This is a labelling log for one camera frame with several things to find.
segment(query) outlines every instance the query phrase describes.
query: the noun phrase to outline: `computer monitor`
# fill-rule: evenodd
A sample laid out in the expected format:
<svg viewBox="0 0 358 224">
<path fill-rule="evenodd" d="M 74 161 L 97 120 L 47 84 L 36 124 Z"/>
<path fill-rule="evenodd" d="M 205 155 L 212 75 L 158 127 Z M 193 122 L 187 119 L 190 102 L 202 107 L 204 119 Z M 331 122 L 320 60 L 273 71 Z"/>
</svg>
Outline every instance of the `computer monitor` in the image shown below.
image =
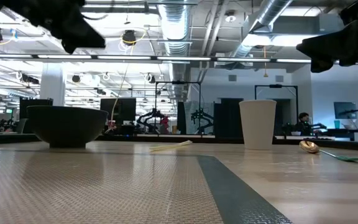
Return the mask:
<svg viewBox="0 0 358 224">
<path fill-rule="evenodd" d="M 104 98 L 100 101 L 100 110 L 107 111 L 108 120 L 111 119 L 112 108 L 117 98 Z M 113 120 L 135 121 L 136 120 L 136 98 L 119 98 L 114 108 Z"/>
<path fill-rule="evenodd" d="M 357 119 L 357 113 L 345 113 L 346 111 L 356 110 L 356 104 L 351 102 L 335 102 L 335 119 Z"/>
</svg>

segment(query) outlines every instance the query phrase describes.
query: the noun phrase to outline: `ceiling duct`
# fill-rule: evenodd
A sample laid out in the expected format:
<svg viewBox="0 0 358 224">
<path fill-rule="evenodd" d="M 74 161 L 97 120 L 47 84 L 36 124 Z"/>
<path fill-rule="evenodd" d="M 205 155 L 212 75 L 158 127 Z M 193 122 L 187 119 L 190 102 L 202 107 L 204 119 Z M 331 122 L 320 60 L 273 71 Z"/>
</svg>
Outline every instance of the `ceiling duct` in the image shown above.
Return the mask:
<svg viewBox="0 0 358 224">
<path fill-rule="evenodd" d="M 189 15 L 190 7 L 180 4 L 158 5 L 161 15 L 161 29 L 165 40 L 174 40 L 166 42 L 165 51 L 169 56 L 188 56 L 189 44 L 184 42 L 189 36 Z M 169 72 L 171 81 L 185 81 L 190 78 L 190 64 L 170 63 Z M 175 98 L 185 100 L 187 94 L 184 92 L 183 85 L 174 85 L 173 94 Z"/>
<path fill-rule="evenodd" d="M 260 5 L 260 10 L 256 13 L 247 16 L 243 26 L 243 33 L 245 34 L 244 40 L 233 51 L 230 57 L 245 57 L 254 47 L 247 43 L 247 36 L 249 32 L 254 30 L 263 30 L 269 33 L 273 29 L 273 23 L 280 17 L 281 13 L 288 7 L 293 0 L 264 0 Z"/>
</svg>

